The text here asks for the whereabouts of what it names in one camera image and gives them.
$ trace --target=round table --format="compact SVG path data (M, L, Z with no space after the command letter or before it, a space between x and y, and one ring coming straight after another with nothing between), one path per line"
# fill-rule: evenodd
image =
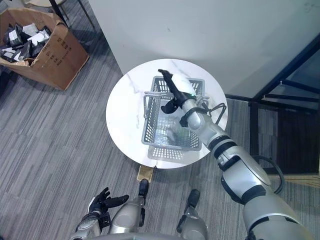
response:
M144 130L144 95L151 91L153 78L161 76L158 69L168 70L171 74L180 74L187 78L205 81L205 96L210 97L209 108L227 100L215 78L203 68L184 60L158 59L143 63L126 73L114 86L105 111L106 125L115 145L130 159L148 167L159 169L180 168L192 164L209 153L202 144L201 150L183 150L180 159L158 159L150 156L150 146L142 143ZM221 108L212 112L215 122ZM226 128L228 108L219 122Z

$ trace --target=robotic hand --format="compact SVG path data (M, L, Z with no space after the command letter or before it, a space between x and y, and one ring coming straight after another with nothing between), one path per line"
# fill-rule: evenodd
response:
M102 229L111 224L108 209L120 206L128 199L128 195L111 198L109 188L103 189L92 198L88 214L82 218L70 240L87 240L100 236Z
M293 209L271 189L262 167L238 146L224 130L213 123L208 108L197 105L190 82L167 70L158 70L174 97L161 109L173 113L180 107L182 127L189 127L211 151L222 170L221 183L231 198L244 205L247 240L312 240Z

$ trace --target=black metal frame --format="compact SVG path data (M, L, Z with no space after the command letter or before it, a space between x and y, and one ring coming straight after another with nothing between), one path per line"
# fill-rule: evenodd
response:
M250 154L259 154L259 120L258 111L259 109L271 109L277 111L279 108L291 109L295 111L303 111L309 113L318 113L319 116L319 129L315 129L320 133L320 99L311 97L299 97L299 96L288 96L288 95L277 95L270 94L270 92L277 87L279 84L288 85L294 88L302 89L311 93L320 94L320 89L310 87L298 82L287 80L295 70L297 70L303 63L305 63L311 56L313 56L320 49L320 34L305 47L301 53L299 53L279 74L277 74L274 79L268 83L263 89L261 89L253 98L236 96L231 94L226 94L226 98L241 100L248 102L250 106ZM264 97L295 100L295 101L305 101L318 103L318 110L296 106L291 104L284 104L280 102L263 100Z
M269 94L279 84L290 85L295 88L303 89L312 93L319 93L320 89L306 86L301 83L296 83L287 80L295 70L304 64L310 57L312 57L320 49L320 34L318 34L312 42L306 46L281 72L279 72L271 82L262 88L252 100L255 102L261 101L265 95Z

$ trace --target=black cable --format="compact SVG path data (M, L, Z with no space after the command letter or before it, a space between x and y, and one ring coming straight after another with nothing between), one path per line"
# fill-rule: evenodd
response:
M205 110L207 110L207 112L209 112L210 118L212 118L211 113L212 113L214 110L217 110L217 109L222 108L222 111L221 111L218 119L215 121L215 124L217 124L217 125L219 124L222 116L224 115L224 113L225 113L225 111L226 111L226 109L227 109L227 106L226 106L223 102L220 103L220 104L218 104L218 105L215 106L214 108L211 108L211 109L209 109L208 106L207 106L205 103L203 103L202 106L204 107Z
M273 161L271 158L267 158L265 156L261 156L261 155L255 155L252 156L256 161L259 159L265 160L268 163L272 164L272 166L275 168L275 170L278 172L278 175L280 177L280 184L278 186L278 188L274 191L275 194L279 194L282 192L282 190L285 187L285 176L283 174L283 172L281 171L280 167L275 163L275 161Z

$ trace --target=robot forearm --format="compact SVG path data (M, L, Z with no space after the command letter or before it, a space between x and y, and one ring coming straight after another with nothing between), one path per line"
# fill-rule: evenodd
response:
M189 99L181 108L187 113L195 107L196 101ZM234 201L244 205L248 240L313 239L292 208L274 194L268 175L244 148L238 146L205 114L193 112L187 122L217 159L223 171L223 188Z

